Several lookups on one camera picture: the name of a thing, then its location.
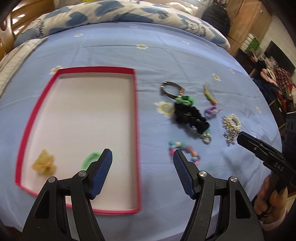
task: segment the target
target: jewelry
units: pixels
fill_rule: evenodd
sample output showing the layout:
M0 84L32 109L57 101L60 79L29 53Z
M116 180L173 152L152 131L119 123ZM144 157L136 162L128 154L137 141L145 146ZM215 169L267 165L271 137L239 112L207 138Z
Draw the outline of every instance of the jewelry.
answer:
M190 146L190 145L186 144L185 142L172 142L172 141L170 141L168 144L170 146L170 155L171 155L171 157L173 157L174 152L176 151L176 149L180 149L182 151L185 151L185 152L191 154L191 161L194 162L194 164L196 166L199 164L200 156L196 151L194 151L193 146Z
M210 144L212 142L212 137L210 135L210 130L208 129L208 132L205 131L203 134L202 134L202 141L203 143L205 144Z
M239 135L239 131L242 127L241 121L236 115L231 114L228 117L223 116L222 123L223 127L228 131L223 133L227 145L234 145L234 138Z

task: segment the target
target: clothing pile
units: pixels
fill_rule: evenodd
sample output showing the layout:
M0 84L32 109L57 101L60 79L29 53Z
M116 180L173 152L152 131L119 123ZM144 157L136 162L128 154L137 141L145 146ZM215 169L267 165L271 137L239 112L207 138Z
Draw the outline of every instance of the clothing pile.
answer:
M280 68L269 68L261 63L263 68L260 76L254 82L259 87L268 104L276 99L284 113L295 111L296 88L291 79L291 74Z

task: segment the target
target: black bag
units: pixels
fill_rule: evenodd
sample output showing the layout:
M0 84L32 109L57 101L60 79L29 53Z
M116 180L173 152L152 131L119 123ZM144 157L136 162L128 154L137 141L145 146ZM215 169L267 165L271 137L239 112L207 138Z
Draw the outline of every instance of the black bag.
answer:
M229 33L230 29L230 19L225 7L226 4L220 4L217 0L214 0L202 16L202 20L212 25L224 36Z

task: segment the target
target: keyring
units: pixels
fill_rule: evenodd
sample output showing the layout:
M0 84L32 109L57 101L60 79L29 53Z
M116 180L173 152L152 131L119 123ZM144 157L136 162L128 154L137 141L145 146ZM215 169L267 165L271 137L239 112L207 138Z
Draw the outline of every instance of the keyring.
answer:
M171 86L177 88L179 90L179 95L175 96L175 95L172 95L172 94L169 94L168 92L166 92L165 87L167 85L171 85ZM160 91L161 91L161 94L164 94L164 95L166 95L167 97L169 97L171 99L176 99L177 97L181 97L184 94L185 89L182 88L180 85L174 83L174 82L164 81L162 86L160 87Z
M212 142L212 137L210 136L209 133L204 133L203 137L202 137L202 141L203 141L203 143L208 145Z

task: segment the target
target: green scrunchie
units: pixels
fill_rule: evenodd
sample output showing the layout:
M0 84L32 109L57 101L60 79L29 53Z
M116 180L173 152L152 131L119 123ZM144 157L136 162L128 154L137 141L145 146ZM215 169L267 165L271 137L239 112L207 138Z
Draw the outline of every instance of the green scrunchie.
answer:
M183 104L183 105L187 105L187 106L192 106L194 99L190 96L181 96L181 97L177 97L175 99L175 101L177 102L177 104Z
M90 154L87 158L85 158L81 170L86 171L92 162L97 161L99 159L100 155L100 152L93 152L92 154Z

